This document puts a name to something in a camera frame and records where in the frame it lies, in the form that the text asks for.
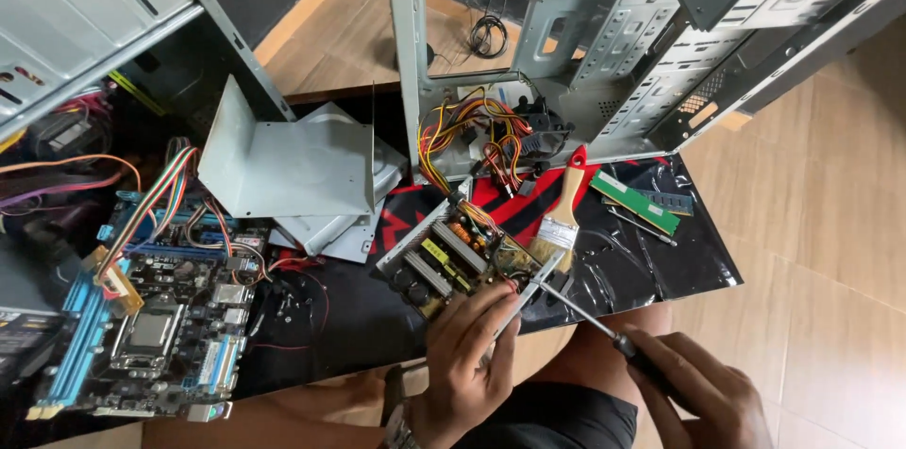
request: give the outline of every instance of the person's left hand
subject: person's left hand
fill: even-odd
[[[489,366],[480,361],[519,297],[503,281],[473,297],[457,296],[428,328],[428,389],[410,403],[409,427],[421,449],[447,449],[513,391],[519,316],[497,339]]]

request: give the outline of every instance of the paintbrush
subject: paintbrush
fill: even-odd
[[[528,246],[528,253],[541,263],[546,263],[554,253],[562,250],[565,254],[557,265],[560,272],[568,272],[572,267],[572,246],[579,233],[579,223],[572,216],[572,200],[585,176],[585,159],[585,145],[582,145],[572,153],[563,171],[560,201],[545,214],[538,235]]]

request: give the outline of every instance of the wooden floor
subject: wooden floor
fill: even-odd
[[[470,18],[428,11],[432,73],[509,65],[463,50]],[[682,153],[746,284],[677,301],[674,327],[752,376],[781,449],[906,447],[904,51],[901,20]],[[398,79],[393,55],[388,0],[327,0],[266,70],[320,91]],[[567,337],[520,341],[517,373]],[[660,447],[648,420],[636,447]]]

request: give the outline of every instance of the circuit board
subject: circuit board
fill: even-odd
[[[509,235],[484,232],[456,211],[440,213],[393,263],[384,273],[428,320],[457,292],[473,295],[494,281],[521,292],[542,266]]]
[[[135,211],[134,193],[118,195],[109,225],[98,234],[101,242],[112,240]],[[201,422],[228,416],[226,400],[237,380],[255,290],[246,285],[255,281],[259,264],[243,249],[226,258],[221,249],[200,249],[186,241],[183,226],[200,202],[188,198],[153,241],[148,241],[153,224],[146,216],[118,260],[144,300],[135,315],[113,316],[109,301],[98,300],[100,288],[91,272],[74,281],[64,307],[68,344],[51,358],[30,418],[49,418],[63,409]],[[261,252],[268,221],[226,217],[229,238]],[[223,239],[209,214],[192,234],[200,243]]]

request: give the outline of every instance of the black shorts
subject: black shorts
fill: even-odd
[[[638,412],[582,385],[526,382],[454,449],[630,449]]]

